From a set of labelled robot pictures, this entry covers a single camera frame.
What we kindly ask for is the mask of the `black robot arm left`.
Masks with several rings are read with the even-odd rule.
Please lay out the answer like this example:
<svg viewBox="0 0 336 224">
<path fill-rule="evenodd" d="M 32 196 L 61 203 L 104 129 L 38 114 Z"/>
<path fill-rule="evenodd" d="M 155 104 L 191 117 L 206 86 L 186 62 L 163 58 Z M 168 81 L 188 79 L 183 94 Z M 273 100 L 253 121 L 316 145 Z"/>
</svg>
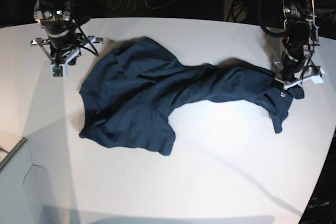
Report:
<svg viewBox="0 0 336 224">
<path fill-rule="evenodd" d="M 294 75 L 300 72 L 300 79 L 303 80 L 305 72 L 310 67 L 313 74 L 319 73 L 319 68 L 312 62 L 315 47 L 319 45 L 314 0 L 282 0 L 284 29 L 280 33 L 270 31 L 264 24 L 262 4 L 263 0 L 259 0 L 260 27 L 268 36 L 282 38 L 285 48 L 281 59 L 274 62 L 276 79 L 288 84 Z"/>
</svg>

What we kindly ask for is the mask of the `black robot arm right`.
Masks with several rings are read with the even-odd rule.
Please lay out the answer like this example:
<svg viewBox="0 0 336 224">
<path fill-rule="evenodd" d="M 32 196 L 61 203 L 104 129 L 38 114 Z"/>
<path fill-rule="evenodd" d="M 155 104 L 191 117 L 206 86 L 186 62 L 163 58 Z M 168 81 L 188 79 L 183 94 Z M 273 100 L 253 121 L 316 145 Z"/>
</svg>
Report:
<svg viewBox="0 0 336 224">
<path fill-rule="evenodd" d="M 76 27 L 72 18 L 74 0 L 37 0 L 34 6 L 34 19 L 47 34 L 50 46 L 49 58 L 65 53 L 76 42 Z"/>
</svg>

